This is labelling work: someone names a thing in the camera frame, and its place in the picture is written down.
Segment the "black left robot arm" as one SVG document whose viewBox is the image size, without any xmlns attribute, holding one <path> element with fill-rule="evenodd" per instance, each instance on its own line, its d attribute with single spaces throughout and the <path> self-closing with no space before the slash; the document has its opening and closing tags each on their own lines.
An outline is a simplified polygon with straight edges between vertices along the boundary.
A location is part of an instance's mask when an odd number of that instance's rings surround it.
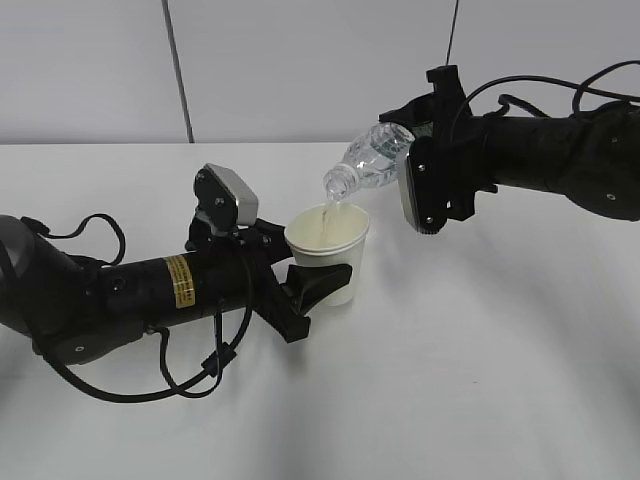
<svg viewBox="0 0 640 480">
<path fill-rule="evenodd" d="M 183 253 L 123 263 L 70 255 L 51 244 L 41 223 L 1 218 L 1 241 L 17 287 L 1 285 L 2 325 L 29 336 L 34 322 L 46 345 L 66 365 L 84 364 L 169 328 L 250 308 L 284 340 L 306 338 L 308 312 L 347 286 L 353 268 L 290 265 L 279 282 L 273 265 L 292 255 L 284 229 L 263 220 L 214 236 L 193 221 Z"/>
</svg>

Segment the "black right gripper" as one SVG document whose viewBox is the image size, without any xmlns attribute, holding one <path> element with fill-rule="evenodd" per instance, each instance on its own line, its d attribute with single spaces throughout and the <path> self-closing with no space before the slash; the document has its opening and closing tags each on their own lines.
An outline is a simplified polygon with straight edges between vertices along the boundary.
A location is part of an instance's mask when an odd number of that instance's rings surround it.
<svg viewBox="0 0 640 480">
<path fill-rule="evenodd" d="M 380 123 L 394 123 L 420 137 L 431 137 L 436 144 L 439 171 L 446 198 L 447 222 L 462 222 L 475 214 L 479 191 L 495 193 L 496 185 L 477 160 L 482 119 L 475 117 L 468 104 L 455 65 L 439 66 L 426 72 L 433 91 L 401 108 L 378 116 Z"/>
</svg>

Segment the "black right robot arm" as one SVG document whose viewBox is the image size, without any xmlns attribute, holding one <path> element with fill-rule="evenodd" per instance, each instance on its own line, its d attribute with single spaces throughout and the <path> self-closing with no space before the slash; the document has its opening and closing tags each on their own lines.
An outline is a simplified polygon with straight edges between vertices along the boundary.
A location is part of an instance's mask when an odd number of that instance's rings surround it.
<svg viewBox="0 0 640 480">
<path fill-rule="evenodd" d="M 560 195 L 593 214 L 639 219 L 639 100 L 569 83 L 571 113 L 551 117 L 503 94 L 499 109 L 475 115 L 477 88 L 464 92 L 454 65 L 426 74 L 432 92 L 380 115 L 413 136 L 396 158 L 406 220 L 436 234 L 475 213 L 478 192 L 501 186 Z"/>
</svg>

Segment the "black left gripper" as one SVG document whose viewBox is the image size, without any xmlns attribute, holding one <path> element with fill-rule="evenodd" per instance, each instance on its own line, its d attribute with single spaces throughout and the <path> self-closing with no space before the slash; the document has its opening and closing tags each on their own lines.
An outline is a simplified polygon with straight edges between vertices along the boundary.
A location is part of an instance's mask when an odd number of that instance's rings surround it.
<svg viewBox="0 0 640 480">
<path fill-rule="evenodd" d="M 279 282 L 272 265 L 293 257 L 285 226 L 258 218 L 253 227 L 213 236 L 194 219 L 185 248 L 196 305 L 211 313 L 246 308 L 258 314 L 286 342 L 307 338 L 314 307 L 341 306 L 353 297 L 349 264 L 288 267 Z"/>
</svg>

